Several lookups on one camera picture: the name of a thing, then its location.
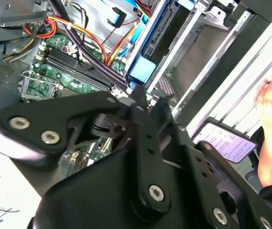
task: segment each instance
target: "motherboard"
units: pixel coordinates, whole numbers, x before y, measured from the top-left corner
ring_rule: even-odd
[[[101,53],[88,46],[91,53],[101,59]],[[112,69],[124,71],[125,64],[116,59]],[[30,69],[22,74],[19,91],[26,102],[60,97],[111,92],[113,84],[93,69],[65,35],[55,35],[41,41]],[[64,154],[64,160],[73,165],[73,172],[87,167],[110,154],[111,139],[101,137],[97,142],[78,146]]]

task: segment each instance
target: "phone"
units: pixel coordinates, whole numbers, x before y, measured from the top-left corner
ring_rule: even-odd
[[[207,120],[192,138],[195,144],[209,142],[226,160],[240,163],[256,148],[256,143],[231,129]]]

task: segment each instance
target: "white surface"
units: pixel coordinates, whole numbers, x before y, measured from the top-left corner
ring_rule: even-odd
[[[0,154],[0,208],[17,211],[0,218],[0,229],[26,229],[40,202],[40,196],[15,167],[12,161]]]
[[[195,137],[194,143],[209,142],[227,160],[241,162],[256,145],[224,129],[208,123]]]

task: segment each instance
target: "blue cable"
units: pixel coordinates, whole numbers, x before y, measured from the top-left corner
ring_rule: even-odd
[[[103,2],[105,5],[107,5],[108,7],[110,7],[106,2],[104,2],[104,0],[101,0],[101,2]]]
[[[130,42],[131,45],[133,45],[137,41],[137,39],[139,38],[139,36],[140,36],[140,34],[141,34],[141,32],[147,22],[148,22],[148,19],[146,18],[146,16],[143,16],[142,21],[140,22],[138,28],[136,29],[136,31],[134,32],[134,34],[131,38],[131,42]],[[128,52],[128,50],[129,50],[129,48],[126,47],[122,52],[120,52],[118,54],[118,57],[120,58],[120,57],[124,56]]]

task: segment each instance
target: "yellow cable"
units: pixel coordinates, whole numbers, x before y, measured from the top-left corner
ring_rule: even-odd
[[[100,52],[101,52],[101,54],[102,54],[102,61],[103,61],[103,62],[105,61],[105,57],[106,57],[106,56],[105,56],[105,52],[103,52],[102,48],[100,47],[101,44],[99,44],[99,43],[97,43],[97,42],[95,41],[95,39],[97,40],[97,38],[95,38],[95,36],[94,36],[91,32],[85,30],[85,29],[82,28],[81,26],[78,26],[78,25],[69,23],[69,22],[67,22],[67,21],[65,21],[64,19],[61,19],[61,18],[56,18],[56,17],[52,17],[52,16],[49,16],[48,18],[51,19],[51,20],[55,20],[55,21],[58,21],[58,22],[60,22],[60,23],[63,23],[63,24],[65,24],[65,25],[71,26],[72,28],[75,28],[75,29],[81,31],[81,32],[85,33],[87,36],[89,36],[90,38],[92,38],[93,41],[97,44],[97,46],[98,46],[98,48],[99,48],[99,50],[100,50]]]
[[[127,39],[131,36],[132,33],[135,32],[137,26],[139,24],[137,24],[136,26],[134,26],[132,28],[132,30],[128,33],[128,35],[124,38],[124,40],[122,41],[122,43],[120,44],[120,46],[117,48],[117,50],[113,53],[113,55],[111,56],[110,60],[108,61],[107,65],[110,66],[112,61],[116,58],[116,56],[118,55],[118,52],[120,51],[121,47],[123,46],[123,44],[127,41]]]
[[[26,50],[32,43],[34,42],[34,39],[32,39],[25,47],[23,47],[19,52],[17,52],[17,53],[21,53],[21,52],[23,52],[24,50]],[[6,57],[4,60],[5,61],[9,61],[10,59],[12,59],[13,58],[13,56],[8,56],[8,57]]]
[[[144,12],[138,4],[136,4],[136,5],[138,6],[138,9],[141,11],[141,13],[143,13],[148,19],[151,17],[149,14]]]
[[[26,50],[32,43],[34,42],[34,39],[32,39],[29,44],[27,44],[25,47],[22,48],[18,53],[21,53],[22,51]]]

